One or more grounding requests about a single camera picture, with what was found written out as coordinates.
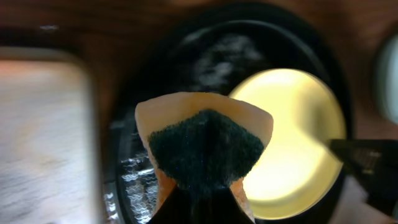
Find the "mint green plate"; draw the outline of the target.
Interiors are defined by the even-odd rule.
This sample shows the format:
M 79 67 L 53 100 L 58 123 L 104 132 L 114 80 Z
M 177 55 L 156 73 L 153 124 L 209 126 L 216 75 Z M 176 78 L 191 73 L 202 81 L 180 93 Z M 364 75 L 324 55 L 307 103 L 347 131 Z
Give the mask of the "mint green plate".
M 397 35 L 382 46 L 376 59 L 374 94 L 380 113 L 397 124 Z

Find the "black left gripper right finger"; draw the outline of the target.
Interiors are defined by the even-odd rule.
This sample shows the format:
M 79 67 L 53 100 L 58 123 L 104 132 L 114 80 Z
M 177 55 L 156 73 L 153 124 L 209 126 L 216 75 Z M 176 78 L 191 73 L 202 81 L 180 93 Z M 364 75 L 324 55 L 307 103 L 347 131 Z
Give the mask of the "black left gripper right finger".
M 217 189 L 198 200 L 198 222 L 202 224 L 252 224 L 232 191 Z

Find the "green and yellow sponge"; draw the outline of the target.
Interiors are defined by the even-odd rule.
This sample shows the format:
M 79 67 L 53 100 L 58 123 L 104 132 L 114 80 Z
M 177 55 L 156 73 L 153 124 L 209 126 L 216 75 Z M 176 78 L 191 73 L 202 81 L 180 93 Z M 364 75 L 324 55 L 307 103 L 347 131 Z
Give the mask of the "green and yellow sponge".
M 254 222 L 243 180 L 271 140 L 268 112 L 216 93 L 178 92 L 137 104 L 135 120 L 159 184 L 153 216 L 175 187 L 189 191 L 197 217 L 200 198 L 227 188 Z

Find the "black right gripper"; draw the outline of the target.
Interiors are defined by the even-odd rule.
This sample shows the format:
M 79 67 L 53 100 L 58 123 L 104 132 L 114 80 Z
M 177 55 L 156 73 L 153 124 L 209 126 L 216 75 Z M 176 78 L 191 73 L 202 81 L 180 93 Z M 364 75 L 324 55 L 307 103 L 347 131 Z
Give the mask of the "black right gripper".
M 329 150 L 367 192 L 366 203 L 397 217 L 397 141 L 332 139 Z

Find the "pale yellow plate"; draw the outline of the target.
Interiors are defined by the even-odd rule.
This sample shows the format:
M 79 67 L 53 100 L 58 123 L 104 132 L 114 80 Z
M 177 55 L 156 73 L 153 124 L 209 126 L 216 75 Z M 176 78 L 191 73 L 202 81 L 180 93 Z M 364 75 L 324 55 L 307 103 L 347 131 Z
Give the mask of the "pale yellow plate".
M 254 216 L 281 220 L 313 208 L 342 169 L 330 141 L 348 137 L 331 89 L 310 73 L 273 69 L 249 77 L 230 97 L 261 108 L 274 120 L 270 143 L 243 180 Z

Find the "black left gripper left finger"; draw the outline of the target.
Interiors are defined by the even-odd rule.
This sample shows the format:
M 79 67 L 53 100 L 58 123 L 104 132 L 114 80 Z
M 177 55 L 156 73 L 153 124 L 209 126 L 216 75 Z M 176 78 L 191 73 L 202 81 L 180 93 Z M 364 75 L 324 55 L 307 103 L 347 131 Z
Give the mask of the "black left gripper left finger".
M 198 224 L 191 194 L 175 187 L 148 224 Z

